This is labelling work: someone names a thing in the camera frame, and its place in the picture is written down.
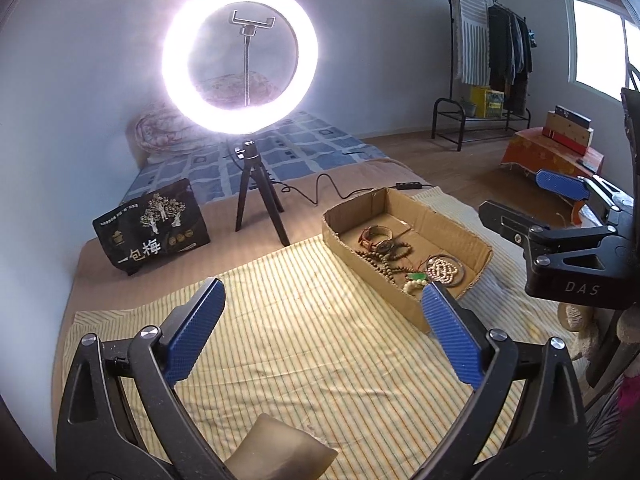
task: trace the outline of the small table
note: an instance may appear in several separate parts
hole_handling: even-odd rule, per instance
[[[600,152],[587,148],[586,154],[580,155],[559,142],[545,137],[542,134],[542,128],[530,128],[514,135],[500,164],[517,164],[531,173],[549,170],[569,176],[591,178],[594,173],[578,163],[581,159],[589,166],[596,168],[595,174],[602,170],[604,155]]]

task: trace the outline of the window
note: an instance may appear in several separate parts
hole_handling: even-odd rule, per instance
[[[629,86],[627,62],[640,68],[640,30],[620,14],[580,0],[571,0],[570,14],[572,81],[620,101],[620,89]]]

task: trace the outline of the tripod leg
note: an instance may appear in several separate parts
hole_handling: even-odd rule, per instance
[[[267,171],[263,166],[258,166],[252,171],[252,178],[253,180],[255,180],[255,183],[260,190],[262,201],[264,202],[264,205],[269,212],[269,216],[271,217],[273,226],[276,228],[276,232],[278,233],[280,241],[285,247],[291,245],[291,243],[289,242],[289,237],[287,236],[287,232],[285,231],[284,225],[282,224],[280,213],[278,213],[273,186],[269,186],[269,176],[267,175]]]
[[[276,203],[276,208],[278,208],[278,211],[280,211],[281,213],[284,213],[282,202],[280,201],[280,197],[276,193],[276,189],[273,187],[273,182],[269,178],[269,173],[267,172],[267,170],[264,170],[264,174],[267,178],[267,184],[269,184],[269,188],[271,189],[271,194],[273,195],[273,201]]]
[[[246,201],[246,191],[249,187],[249,174],[251,167],[245,165],[240,177],[240,195],[238,196],[238,213],[236,214],[236,231],[242,228],[242,215],[244,214],[244,202]]]

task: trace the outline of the blue textured pad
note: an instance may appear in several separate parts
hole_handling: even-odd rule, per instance
[[[537,172],[536,183],[542,189],[558,193],[558,195],[572,200],[587,200],[590,195],[583,181],[553,171],[540,170]]]
[[[477,390],[484,379],[480,347],[433,283],[422,292],[422,312],[458,379]]]
[[[173,387],[189,377],[193,365],[225,309],[225,286],[216,281],[184,321],[167,349],[164,378]]]

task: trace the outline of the printed tree illustration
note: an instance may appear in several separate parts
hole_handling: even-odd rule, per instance
[[[148,205],[151,209],[155,209],[156,211],[158,211],[158,213],[160,214],[160,219],[162,221],[165,221],[166,220],[165,207],[168,202],[169,200],[167,198],[161,196],[159,193],[155,193],[155,195],[151,197],[151,200],[149,200]]]
[[[185,205],[182,202],[178,202],[175,198],[168,200],[166,204],[164,204],[164,211],[167,216],[174,217],[174,221],[172,222],[172,227],[180,226],[180,214],[184,211]]]
[[[158,221],[160,219],[160,212],[158,211],[158,209],[154,209],[154,208],[147,208],[147,210],[145,211],[145,213],[140,217],[140,223],[144,226],[144,227],[151,227],[151,229],[153,230],[154,234],[158,234]]]

